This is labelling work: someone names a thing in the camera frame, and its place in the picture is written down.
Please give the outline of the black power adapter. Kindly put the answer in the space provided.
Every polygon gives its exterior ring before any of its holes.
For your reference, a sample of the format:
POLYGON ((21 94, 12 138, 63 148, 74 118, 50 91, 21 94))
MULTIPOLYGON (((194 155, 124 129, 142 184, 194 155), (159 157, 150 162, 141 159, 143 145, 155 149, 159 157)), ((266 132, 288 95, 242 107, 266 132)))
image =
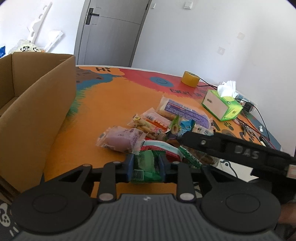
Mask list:
POLYGON ((254 105, 250 102, 241 102, 243 106, 243 110, 246 112, 251 112, 254 109, 254 105))

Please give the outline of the yellow tape roll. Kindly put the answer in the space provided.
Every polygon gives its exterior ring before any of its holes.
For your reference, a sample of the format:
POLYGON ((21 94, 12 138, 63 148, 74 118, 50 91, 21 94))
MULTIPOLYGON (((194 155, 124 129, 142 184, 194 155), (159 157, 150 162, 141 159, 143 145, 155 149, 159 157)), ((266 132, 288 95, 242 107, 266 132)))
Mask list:
POLYGON ((200 77, 197 76, 194 73, 191 73, 189 71, 185 71, 182 78, 181 82, 189 87, 196 88, 198 83, 200 81, 200 77))

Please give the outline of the grey door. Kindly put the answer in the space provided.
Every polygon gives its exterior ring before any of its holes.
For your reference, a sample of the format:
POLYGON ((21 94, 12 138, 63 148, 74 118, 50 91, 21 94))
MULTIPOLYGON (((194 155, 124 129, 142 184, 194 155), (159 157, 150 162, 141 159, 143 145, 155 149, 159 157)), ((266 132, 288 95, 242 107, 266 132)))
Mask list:
POLYGON ((78 65, 130 67, 151 1, 85 1, 74 55, 78 65), (100 14, 85 25, 89 8, 100 14))

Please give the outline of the red white striped packet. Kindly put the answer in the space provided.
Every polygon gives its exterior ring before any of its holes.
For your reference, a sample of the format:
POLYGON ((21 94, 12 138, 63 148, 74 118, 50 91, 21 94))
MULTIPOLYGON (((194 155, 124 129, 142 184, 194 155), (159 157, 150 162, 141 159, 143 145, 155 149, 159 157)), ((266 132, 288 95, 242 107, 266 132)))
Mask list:
POLYGON ((167 142, 156 141, 156 140, 145 140, 142 142, 142 146, 140 148, 141 151, 155 151, 155 152, 163 152, 166 154, 166 158, 169 162, 179 161, 182 162, 184 159, 188 161, 188 163, 195 168, 200 168, 202 163, 194 157, 187 149, 182 146, 178 148, 170 145, 167 142))

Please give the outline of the key bunch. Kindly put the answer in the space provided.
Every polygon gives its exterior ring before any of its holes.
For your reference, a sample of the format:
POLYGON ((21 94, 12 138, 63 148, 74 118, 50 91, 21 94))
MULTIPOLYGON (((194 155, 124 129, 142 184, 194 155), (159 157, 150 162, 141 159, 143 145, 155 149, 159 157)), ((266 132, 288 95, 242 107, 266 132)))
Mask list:
POLYGON ((244 121, 242 121, 239 118, 237 118, 236 121, 238 121, 239 125, 241 126, 242 131, 243 131, 243 135, 245 137, 246 137, 247 134, 251 135, 253 137, 256 137, 255 130, 250 125, 248 125, 247 123, 245 123, 244 121))

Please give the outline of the orange sausage snack packet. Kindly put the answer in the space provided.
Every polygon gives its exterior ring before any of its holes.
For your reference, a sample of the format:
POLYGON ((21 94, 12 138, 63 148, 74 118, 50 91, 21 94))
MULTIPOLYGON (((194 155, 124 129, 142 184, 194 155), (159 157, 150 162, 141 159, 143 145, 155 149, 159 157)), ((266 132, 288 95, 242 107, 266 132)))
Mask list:
POLYGON ((164 132, 169 129, 171 121, 165 117, 158 114, 154 108, 150 108, 140 115, 141 118, 144 118, 149 123, 161 128, 164 132))

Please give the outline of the brown cardboard box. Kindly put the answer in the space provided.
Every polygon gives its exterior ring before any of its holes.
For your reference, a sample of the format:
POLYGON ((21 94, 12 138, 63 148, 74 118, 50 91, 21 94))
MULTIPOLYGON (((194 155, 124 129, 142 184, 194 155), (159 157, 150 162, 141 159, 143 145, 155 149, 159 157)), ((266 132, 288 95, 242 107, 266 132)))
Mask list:
POLYGON ((75 56, 15 52, 1 58, 1 200, 37 186, 76 96, 75 56))

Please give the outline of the white foam board short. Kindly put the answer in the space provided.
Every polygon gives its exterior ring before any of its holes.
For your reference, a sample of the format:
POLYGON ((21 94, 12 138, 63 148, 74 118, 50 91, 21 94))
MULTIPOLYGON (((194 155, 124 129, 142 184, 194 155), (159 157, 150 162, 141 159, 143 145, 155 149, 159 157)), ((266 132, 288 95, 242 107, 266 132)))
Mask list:
POLYGON ((64 33, 61 30, 52 30, 46 39, 46 45, 44 47, 45 52, 51 51, 51 49, 60 41, 64 33))

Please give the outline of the colourful cartoon table mat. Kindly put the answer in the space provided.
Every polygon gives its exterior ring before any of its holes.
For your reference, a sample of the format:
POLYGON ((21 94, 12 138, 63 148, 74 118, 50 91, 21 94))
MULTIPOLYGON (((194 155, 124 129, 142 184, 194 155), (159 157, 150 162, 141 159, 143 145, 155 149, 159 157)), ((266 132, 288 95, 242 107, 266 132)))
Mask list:
POLYGON ((175 193, 175 184, 160 180, 153 153, 168 161, 195 166, 220 165, 217 158, 181 144, 182 125, 210 137, 214 133, 260 146, 280 149, 278 141, 259 131, 259 122, 231 100, 236 117, 217 119, 204 108, 215 90, 199 84, 192 88, 180 77, 115 67, 80 66, 76 69, 76 97, 52 145, 44 175, 51 180, 79 166, 101 168, 135 154, 136 180, 117 185, 123 193, 175 193))

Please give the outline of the purple label cracker pack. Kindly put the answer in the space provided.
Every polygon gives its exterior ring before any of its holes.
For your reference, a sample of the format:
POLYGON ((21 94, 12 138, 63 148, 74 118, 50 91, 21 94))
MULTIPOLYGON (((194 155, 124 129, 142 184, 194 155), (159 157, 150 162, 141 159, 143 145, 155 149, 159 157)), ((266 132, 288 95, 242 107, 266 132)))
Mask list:
POLYGON ((171 121, 177 115, 179 115, 180 119, 183 121, 194 120, 196 125, 201 129, 206 129, 211 134, 214 133, 213 119, 209 118, 204 111, 198 108, 193 108, 189 105, 186 106, 163 96, 156 112, 171 121))

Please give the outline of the peanut snack packet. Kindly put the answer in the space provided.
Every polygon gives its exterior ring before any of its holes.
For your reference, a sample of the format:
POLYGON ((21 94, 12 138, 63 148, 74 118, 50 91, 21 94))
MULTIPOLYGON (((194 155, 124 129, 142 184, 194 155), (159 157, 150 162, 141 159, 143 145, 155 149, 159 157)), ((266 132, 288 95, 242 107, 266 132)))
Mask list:
POLYGON ((162 128, 155 126, 145 118, 140 117, 138 114, 136 114, 127 125, 143 131, 146 134, 146 137, 152 140, 161 141, 165 137, 165 132, 162 128))

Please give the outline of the round cracker clear pack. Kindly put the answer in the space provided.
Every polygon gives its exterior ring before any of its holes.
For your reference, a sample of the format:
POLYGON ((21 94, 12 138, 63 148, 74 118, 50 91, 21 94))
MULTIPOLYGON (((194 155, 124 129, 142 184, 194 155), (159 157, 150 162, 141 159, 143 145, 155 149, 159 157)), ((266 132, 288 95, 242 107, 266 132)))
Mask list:
POLYGON ((188 160, 195 167, 199 168, 201 165, 212 165, 217 166, 220 159, 217 157, 212 157, 204 152, 185 147, 188 151, 188 160))

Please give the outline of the blue small snack packet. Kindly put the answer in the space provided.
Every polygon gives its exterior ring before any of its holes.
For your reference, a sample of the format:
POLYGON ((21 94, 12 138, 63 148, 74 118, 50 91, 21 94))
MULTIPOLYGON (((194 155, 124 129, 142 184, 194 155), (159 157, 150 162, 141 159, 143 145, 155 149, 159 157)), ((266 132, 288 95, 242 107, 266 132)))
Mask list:
POLYGON ((179 136, 182 136, 186 132, 192 132, 195 127, 194 120, 183 120, 180 122, 180 130, 178 132, 179 136))

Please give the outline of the white power strip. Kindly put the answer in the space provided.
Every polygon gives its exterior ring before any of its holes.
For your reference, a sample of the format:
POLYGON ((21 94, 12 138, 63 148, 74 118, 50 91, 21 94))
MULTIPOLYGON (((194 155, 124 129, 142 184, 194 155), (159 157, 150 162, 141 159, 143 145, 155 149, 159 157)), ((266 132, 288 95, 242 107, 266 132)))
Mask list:
POLYGON ((242 105, 241 102, 244 101, 244 102, 250 102, 250 103, 252 103, 252 104, 254 105, 254 107, 257 106, 257 104, 256 104, 255 102, 249 100, 248 98, 246 98, 245 96, 243 96, 243 95, 240 94, 240 93, 236 95, 235 100, 236 100, 237 102, 239 102, 241 105, 242 105))

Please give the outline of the pink cake snack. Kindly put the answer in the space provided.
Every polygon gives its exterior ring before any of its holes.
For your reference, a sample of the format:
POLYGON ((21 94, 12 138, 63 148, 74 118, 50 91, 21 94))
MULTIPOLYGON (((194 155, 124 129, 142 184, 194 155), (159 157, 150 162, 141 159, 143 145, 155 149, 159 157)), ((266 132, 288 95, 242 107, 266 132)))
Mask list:
POLYGON ((122 153, 138 154, 146 133, 137 128, 113 126, 97 139, 96 146, 122 153))

